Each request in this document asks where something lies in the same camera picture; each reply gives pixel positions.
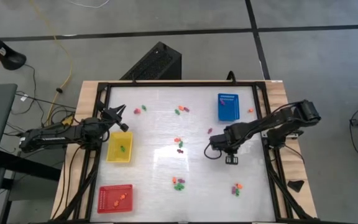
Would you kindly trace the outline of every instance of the yellow tray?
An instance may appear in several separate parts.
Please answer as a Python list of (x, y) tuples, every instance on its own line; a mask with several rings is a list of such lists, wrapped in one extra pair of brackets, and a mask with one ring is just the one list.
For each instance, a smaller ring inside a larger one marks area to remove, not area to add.
[(130, 162), (132, 152), (132, 138), (132, 132), (111, 133), (106, 160), (108, 162)]

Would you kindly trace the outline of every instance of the concrete floor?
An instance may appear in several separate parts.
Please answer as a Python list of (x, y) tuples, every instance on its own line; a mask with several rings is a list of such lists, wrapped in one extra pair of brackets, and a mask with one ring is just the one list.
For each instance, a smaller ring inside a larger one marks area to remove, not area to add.
[[(99, 5), (104, 0), (77, 0)], [(156, 30), (250, 28), (244, 1), (117, 1), (100, 9), (67, 1), (36, 1), (57, 34), (103, 34)], [(258, 27), (336, 26), (358, 24), (358, 1), (252, 1)], [(0, 0), (0, 37), (50, 35), (28, 0)], [(260, 33), (273, 80), (284, 80), (290, 101), (307, 98), (323, 117), (300, 138), (301, 150), (317, 214), (322, 220), (358, 223), (358, 155), (349, 138), (348, 120), (358, 109), (358, 30)], [(64, 40), (73, 57), (73, 78), (58, 102), (75, 106), (83, 80), (117, 80), (155, 43), (162, 41), (183, 54), (183, 79), (224, 79), (233, 70), (238, 79), (260, 80), (252, 33), (170, 35)], [(68, 60), (53, 41), (7, 42), (26, 54), (37, 70), (37, 96), (52, 100), (68, 75)], [(32, 94), (31, 71), (7, 71), (0, 66), (0, 83), (16, 83)], [(14, 110), (28, 105), (16, 99)], [(42, 105), (47, 110), (49, 105)], [(9, 121), (24, 129), (39, 125), (34, 106)], [(358, 147), (358, 129), (354, 133)], [(4, 138), (4, 147), (17, 140)], [(33, 159), (54, 164), (62, 152), (44, 152)], [(16, 185), (9, 223), (46, 221), (56, 183), (28, 177)]]

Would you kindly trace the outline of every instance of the red tray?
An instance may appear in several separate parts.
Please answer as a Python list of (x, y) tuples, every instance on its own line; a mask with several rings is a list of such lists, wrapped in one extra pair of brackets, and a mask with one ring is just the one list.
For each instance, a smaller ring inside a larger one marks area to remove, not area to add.
[(103, 186), (99, 189), (98, 213), (130, 212), (132, 211), (132, 184)]

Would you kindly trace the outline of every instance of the black box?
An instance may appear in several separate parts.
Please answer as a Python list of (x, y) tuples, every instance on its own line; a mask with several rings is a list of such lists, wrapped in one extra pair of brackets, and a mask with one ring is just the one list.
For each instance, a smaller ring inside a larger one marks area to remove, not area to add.
[(158, 42), (120, 80), (181, 80), (181, 53)]

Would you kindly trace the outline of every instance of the yellow cable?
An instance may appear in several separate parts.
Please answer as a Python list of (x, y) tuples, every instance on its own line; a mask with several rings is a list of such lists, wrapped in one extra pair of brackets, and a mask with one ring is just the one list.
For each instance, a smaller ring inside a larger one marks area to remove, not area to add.
[[(63, 88), (67, 82), (69, 81), (69, 79), (71, 78), (71, 74), (73, 73), (73, 59), (71, 58), (71, 55), (68, 53), (68, 51), (66, 50), (66, 48), (64, 48), (64, 46), (62, 45), (62, 43), (56, 38), (56, 32), (55, 30), (53, 29), (53, 27), (50, 25), (49, 23), (49, 20), (42, 14), (42, 12), (40, 11), (40, 9), (38, 8), (38, 6), (35, 4), (34, 0), (29, 0), (32, 7), (34, 8), (35, 12), (38, 14), (38, 16), (44, 20), (45, 24), (47, 25), (49, 31), (52, 33), (53, 35), (53, 40), (55, 41), (55, 43), (57, 45), (59, 45), (59, 47), (61, 49), (63, 49), (67, 55), (67, 58), (69, 59), (70, 61), (70, 72), (66, 78), (66, 80), (63, 82), (62, 85), (60, 85), (59, 88)], [(57, 96), (59, 95), (59, 93), (56, 93), (55, 94), (55, 97), (53, 97), (53, 100), (52, 100), (52, 103), (55, 103), (56, 99), (57, 99)], [(51, 104), (50, 108), (49, 108), (49, 112), (48, 112), (48, 116), (47, 116), (47, 124), (50, 124), (50, 116), (51, 116), (51, 113), (52, 113), (52, 110), (53, 110), (53, 106), (54, 104)]]

